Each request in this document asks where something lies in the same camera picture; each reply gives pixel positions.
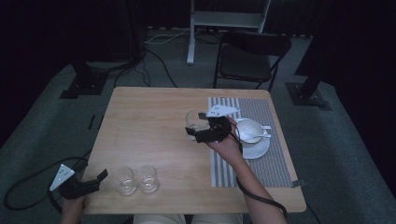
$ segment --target person's left hand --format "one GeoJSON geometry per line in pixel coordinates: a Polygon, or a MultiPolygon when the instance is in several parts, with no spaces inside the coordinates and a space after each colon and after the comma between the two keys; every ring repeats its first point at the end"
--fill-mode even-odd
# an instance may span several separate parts
{"type": "Polygon", "coordinates": [[[88,204],[88,197],[82,196],[76,199],[67,200],[62,198],[62,221],[61,223],[79,223],[82,217],[82,210],[88,204]]]}

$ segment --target clear drinking glass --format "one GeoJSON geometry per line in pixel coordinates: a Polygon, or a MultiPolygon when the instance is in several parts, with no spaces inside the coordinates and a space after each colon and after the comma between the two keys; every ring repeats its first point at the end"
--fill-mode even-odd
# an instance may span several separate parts
{"type": "Polygon", "coordinates": [[[121,194],[130,195],[137,188],[137,182],[134,178],[134,172],[127,166],[121,166],[110,171],[111,185],[121,194]]]}
{"type": "MultiPolygon", "coordinates": [[[[203,109],[193,109],[186,115],[186,128],[194,129],[196,132],[209,129],[209,122],[205,118],[203,109]]],[[[189,135],[190,140],[196,140],[195,136],[189,135]]]]}
{"type": "Polygon", "coordinates": [[[138,176],[140,180],[139,187],[145,193],[154,192],[160,185],[157,170],[152,165],[143,165],[140,167],[138,170],[138,176]]]}

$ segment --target striped placemat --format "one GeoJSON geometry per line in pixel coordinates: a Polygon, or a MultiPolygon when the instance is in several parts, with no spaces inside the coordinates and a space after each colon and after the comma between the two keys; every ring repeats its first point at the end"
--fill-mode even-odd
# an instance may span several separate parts
{"type": "MultiPolygon", "coordinates": [[[[267,100],[209,97],[208,105],[209,108],[214,105],[238,107],[240,111],[230,115],[233,119],[254,119],[261,125],[271,126],[272,129],[267,130],[272,135],[268,151],[257,159],[247,160],[247,163],[265,187],[292,187],[291,178],[267,100]]],[[[210,152],[210,160],[212,187],[236,187],[233,168],[213,149],[210,152]]]]}

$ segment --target white saucer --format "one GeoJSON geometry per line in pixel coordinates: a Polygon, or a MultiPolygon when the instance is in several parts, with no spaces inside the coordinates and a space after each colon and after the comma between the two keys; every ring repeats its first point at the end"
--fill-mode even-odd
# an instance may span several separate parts
{"type": "MultiPolygon", "coordinates": [[[[235,119],[236,122],[239,122],[244,119],[235,119]]],[[[267,131],[262,129],[262,133],[266,134],[267,131]]],[[[263,138],[260,142],[256,144],[251,144],[252,146],[243,146],[243,156],[247,160],[257,159],[263,156],[270,147],[270,138],[263,138]]]]}

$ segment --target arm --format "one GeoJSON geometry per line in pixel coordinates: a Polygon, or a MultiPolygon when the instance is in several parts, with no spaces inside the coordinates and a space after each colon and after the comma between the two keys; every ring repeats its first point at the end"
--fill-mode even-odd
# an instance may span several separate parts
{"type": "MultiPolygon", "coordinates": [[[[220,156],[233,167],[233,170],[238,176],[239,182],[246,190],[257,196],[273,200],[265,187],[253,174],[248,163],[242,157],[238,143],[232,136],[228,135],[226,139],[219,143],[212,142],[207,143],[207,145],[217,151],[220,156]]],[[[286,223],[282,212],[277,207],[259,202],[248,197],[246,194],[244,194],[244,197],[247,204],[247,210],[249,211],[253,223],[286,223]]]]}
{"type": "Polygon", "coordinates": [[[85,204],[85,196],[72,200],[63,199],[61,224],[78,224],[85,204]]]}

